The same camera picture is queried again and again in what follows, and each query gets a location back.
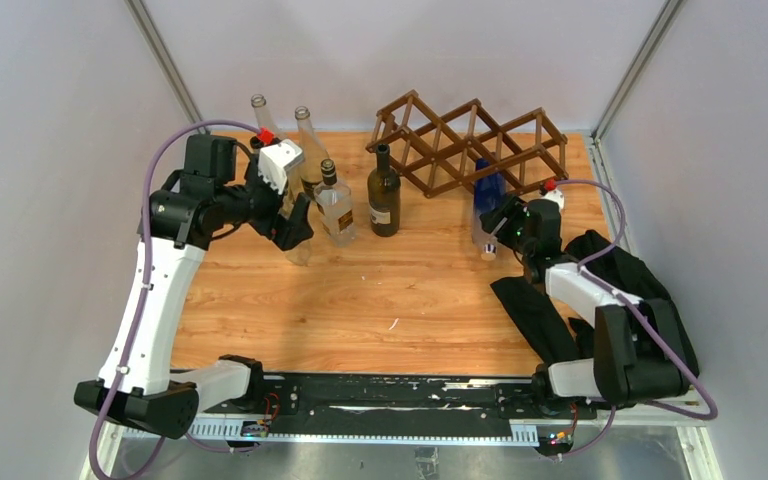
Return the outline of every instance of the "gray wall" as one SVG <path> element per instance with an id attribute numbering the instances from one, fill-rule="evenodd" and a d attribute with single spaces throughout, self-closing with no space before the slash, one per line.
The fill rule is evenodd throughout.
<path id="1" fill-rule="evenodd" d="M 768 478 L 768 4 L 687 2 L 605 145 L 722 408 L 725 478 Z"/>
<path id="2" fill-rule="evenodd" d="M 0 2 L 0 479 L 77 477 L 72 392 L 121 319 L 145 165 L 184 123 L 123 2 Z"/>
<path id="3" fill-rule="evenodd" d="M 663 0 L 149 0 L 206 117 L 367 129 L 410 89 L 438 112 L 478 97 L 499 121 L 543 106 L 590 128 Z"/>

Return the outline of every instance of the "wood surface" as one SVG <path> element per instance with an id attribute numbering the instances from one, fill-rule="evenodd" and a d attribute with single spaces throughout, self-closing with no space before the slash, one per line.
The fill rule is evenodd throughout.
<path id="1" fill-rule="evenodd" d="M 315 234 L 307 267 L 291 264 L 249 227 L 214 242 L 187 296 L 172 365 L 198 367 L 235 354 L 260 360 L 266 370 L 533 373 L 539 357 L 490 289 L 522 268 L 504 248 L 494 262 L 479 258 L 470 236 L 472 196 L 458 188 L 426 199 L 403 181 L 401 230 L 377 237 L 366 193 L 375 166 L 364 150 L 369 133 L 320 135 L 338 176 L 352 188 L 357 239 L 334 246 L 311 208 Z M 248 135 L 239 138 L 248 143 Z M 582 138 L 569 140 L 570 177 L 592 178 Z M 245 162 L 239 155 L 238 172 Z M 541 168 L 548 167 L 528 162 L 527 178 L 545 177 Z M 589 228 L 607 235 L 597 190 L 563 191 L 564 243 Z M 572 315 L 556 305 L 564 318 Z"/>

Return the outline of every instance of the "bottle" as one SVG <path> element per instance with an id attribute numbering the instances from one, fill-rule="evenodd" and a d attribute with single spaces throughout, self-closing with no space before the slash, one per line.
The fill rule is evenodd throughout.
<path id="1" fill-rule="evenodd" d="M 380 144 L 375 149 L 376 167 L 366 180 L 369 192 L 369 216 L 372 231 L 379 237 L 390 237 L 399 231 L 402 182 L 390 166 L 390 146 Z"/>
<path id="2" fill-rule="evenodd" d="M 299 126 L 299 146 L 304 153 L 304 162 L 301 164 L 301 184 L 304 192 L 314 198 L 314 190 L 322 181 L 320 165 L 330 158 L 325 145 L 316 136 L 313 124 L 310 122 L 310 110 L 307 107 L 296 108 L 296 122 Z"/>
<path id="3" fill-rule="evenodd" d="M 275 121 L 272 120 L 272 115 L 269 113 L 269 109 L 266 107 L 266 97 L 259 93 L 252 95 L 251 105 L 252 109 L 254 109 L 254 117 L 257 119 L 257 126 L 260 128 L 265 128 L 275 135 L 275 138 L 272 140 L 270 145 L 278 144 L 281 142 L 281 140 L 287 139 L 287 134 L 278 128 L 278 126 L 275 124 Z M 252 149 L 258 150 L 264 146 L 266 145 L 263 145 L 263 142 L 259 142 L 256 136 L 252 137 Z M 287 172 L 287 181 L 288 191 L 287 194 L 284 195 L 284 203 L 281 205 L 281 214 L 285 218 L 290 217 L 290 214 L 293 211 L 293 207 L 296 204 L 296 196 L 298 195 L 298 192 L 301 192 L 302 190 L 298 166 Z M 296 247 L 292 250 L 284 252 L 284 256 L 293 264 L 306 266 L 310 260 L 312 252 L 313 248 L 311 246 L 310 240 L 305 240 L 296 245 Z"/>
<path id="4" fill-rule="evenodd" d="M 475 170 L 481 170 L 490 163 L 479 158 L 475 161 Z M 472 243 L 481 252 L 481 259 L 492 261 L 496 258 L 496 237 L 481 228 L 480 216 L 496 209 L 505 196 L 505 179 L 495 172 L 475 181 L 475 193 L 472 197 Z"/>
<path id="5" fill-rule="evenodd" d="M 337 170 L 330 158 L 322 161 L 321 172 L 322 182 L 314 189 L 316 206 L 322 213 L 325 232 L 338 247 L 345 247 L 355 239 L 352 190 L 337 179 Z"/>

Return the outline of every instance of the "black cloth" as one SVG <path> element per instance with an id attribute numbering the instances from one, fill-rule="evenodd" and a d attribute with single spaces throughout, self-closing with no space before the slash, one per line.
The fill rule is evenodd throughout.
<path id="1" fill-rule="evenodd" d="M 578 360 L 572 335 L 546 294 L 523 277 L 505 277 L 490 284 L 519 332 L 547 364 Z"/>
<path id="2" fill-rule="evenodd" d="M 610 242 L 594 230 L 588 230 L 584 235 L 573 239 L 564 250 L 566 253 L 581 260 L 588 255 L 607 247 Z M 661 298 L 670 301 L 678 324 L 681 345 L 687 360 L 687 367 L 694 375 L 699 375 L 699 362 L 696 353 L 690 344 L 690 338 L 684 329 L 684 324 L 678 314 L 675 304 L 672 302 L 670 292 L 655 278 L 639 258 L 616 247 L 606 255 L 587 264 L 587 269 L 602 280 L 611 285 L 637 295 L 644 300 Z M 582 358 L 593 357 L 593 327 L 579 319 L 570 319 L 570 326 L 576 332 L 576 343 Z"/>

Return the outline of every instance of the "robotic arm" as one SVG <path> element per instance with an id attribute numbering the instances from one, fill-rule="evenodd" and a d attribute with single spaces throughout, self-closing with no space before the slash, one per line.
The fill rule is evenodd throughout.
<path id="1" fill-rule="evenodd" d="M 209 367 L 170 374 L 172 345 L 193 276 L 215 232 L 234 231 L 248 223 L 279 249 L 290 250 L 313 236 L 307 221 L 310 200 L 299 195 L 288 217 L 281 213 L 288 194 L 288 172 L 302 161 L 301 149 L 289 140 L 248 153 L 244 185 L 235 178 L 236 151 L 248 150 L 235 139 L 192 135 L 184 168 L 173 172 L 150 197 L 153 248 L 152 283 L 128 367 L 118 367 L 131 328 L 142 284 L 145 245 L 138 258 L 130 297 L 107 361 L 98 378 L 81 382 L 74 401 L 98 414 L 104 398 L 115 395 L 108 420 L 169 438 L 187 432 L 196 414 L 232 399 L 243 408 L 262 396 L 263 367 L 251 359 L 226 355 Z M 179 191 L 172 187 L 178 183 Z M 118 391 L 110 392 L 117 370 L 126 368 Z"/>
<path id="2" fill-rule="evenodd" d="M 604 399 L 612 406 L 686 393 L 690 383 L 618 300 L 623 294 L 648 318 L 650 325 L 686 362 L 675 307 L 661 299 L 644 300 L 606 290 L 577 260 L 561 250 L 563 195 L 557 190 L 525 202 L 508 196 L 481 217 L 482 229 L 522 255 L 526 279 L 545 287 L 550 297 L 569 305 L 595 329 L 594 358 L 540 365 L 532 378 L 542 401 L 569 403 L 570 398 Z"/>

